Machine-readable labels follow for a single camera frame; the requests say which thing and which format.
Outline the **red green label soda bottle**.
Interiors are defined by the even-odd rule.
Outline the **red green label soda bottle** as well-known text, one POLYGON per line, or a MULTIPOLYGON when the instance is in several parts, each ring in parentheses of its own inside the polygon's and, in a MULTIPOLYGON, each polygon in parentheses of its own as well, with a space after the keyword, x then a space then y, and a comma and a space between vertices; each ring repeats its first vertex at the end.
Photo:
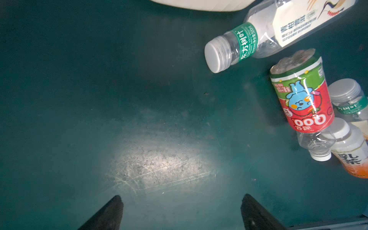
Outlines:
POLYGON ((314 49, 300 50, 270 69, 270 79, 299 145, 319 162, 331 159, 334 135, 322 134, 333 122, 333 105, 322 56, 314 49))

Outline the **crane label clear bottle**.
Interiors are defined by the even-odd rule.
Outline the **crane label clear bottle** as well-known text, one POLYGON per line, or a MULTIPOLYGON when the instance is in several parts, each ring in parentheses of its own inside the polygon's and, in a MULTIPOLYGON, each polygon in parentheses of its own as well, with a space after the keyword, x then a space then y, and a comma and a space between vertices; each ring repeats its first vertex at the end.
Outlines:
POLYGON ((266 58, 330 24, 356 1, 262 1, 244 22, 205 45, 206 63, 219 73, 248 57, 266 58))

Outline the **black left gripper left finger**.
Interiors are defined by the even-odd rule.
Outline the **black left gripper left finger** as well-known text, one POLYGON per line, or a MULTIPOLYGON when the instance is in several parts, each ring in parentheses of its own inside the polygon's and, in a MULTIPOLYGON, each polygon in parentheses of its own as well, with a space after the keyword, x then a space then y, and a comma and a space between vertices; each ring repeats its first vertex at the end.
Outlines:
POLYGON ((123 217, 124 203, 115 195, 78 230, 119 230, 123 217))

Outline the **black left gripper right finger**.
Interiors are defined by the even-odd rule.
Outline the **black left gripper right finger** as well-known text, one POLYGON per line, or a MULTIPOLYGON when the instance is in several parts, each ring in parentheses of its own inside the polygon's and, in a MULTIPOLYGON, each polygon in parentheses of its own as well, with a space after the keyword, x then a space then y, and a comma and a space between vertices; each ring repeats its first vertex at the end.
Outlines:
POLYGON ((242 199, 241 216, 246 230, 287 229, 250 194, 245 194, 242 199))

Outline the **clear green cap water bottle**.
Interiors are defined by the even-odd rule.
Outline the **clear green cap water bottle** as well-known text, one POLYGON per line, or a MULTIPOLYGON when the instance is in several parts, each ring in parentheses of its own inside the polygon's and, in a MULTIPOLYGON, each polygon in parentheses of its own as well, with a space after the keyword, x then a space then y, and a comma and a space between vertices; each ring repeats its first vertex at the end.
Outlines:
POLYGON ((357 126, 368 138, 368 97, 354 79, 341 79, 328 86, 335 116, 357 126))

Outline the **orange white label bottle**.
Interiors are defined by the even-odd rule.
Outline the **orange white label bottle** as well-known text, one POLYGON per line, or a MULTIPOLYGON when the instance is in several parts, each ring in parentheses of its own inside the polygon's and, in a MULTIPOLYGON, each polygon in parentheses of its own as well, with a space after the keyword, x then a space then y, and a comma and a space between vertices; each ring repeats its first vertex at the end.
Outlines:
POLYGON ((368 178, 368 145, 359 127, 336 117, 321 135, 335 140, 331 152, 350 175, 368 178))

